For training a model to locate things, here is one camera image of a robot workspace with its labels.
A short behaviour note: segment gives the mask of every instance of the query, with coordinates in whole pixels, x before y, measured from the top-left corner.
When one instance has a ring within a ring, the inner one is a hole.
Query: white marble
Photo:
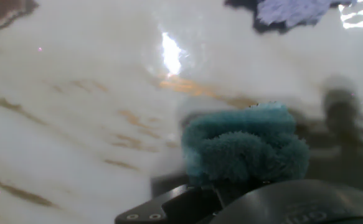
[[[338,9],[259,35],[223,0],[38,2],[0,30],[0,224],[113,223],[149,199],[151,176],[182,167],[191,111],[239,97],[322,119],[334,77],[363,105],[363,23]]]

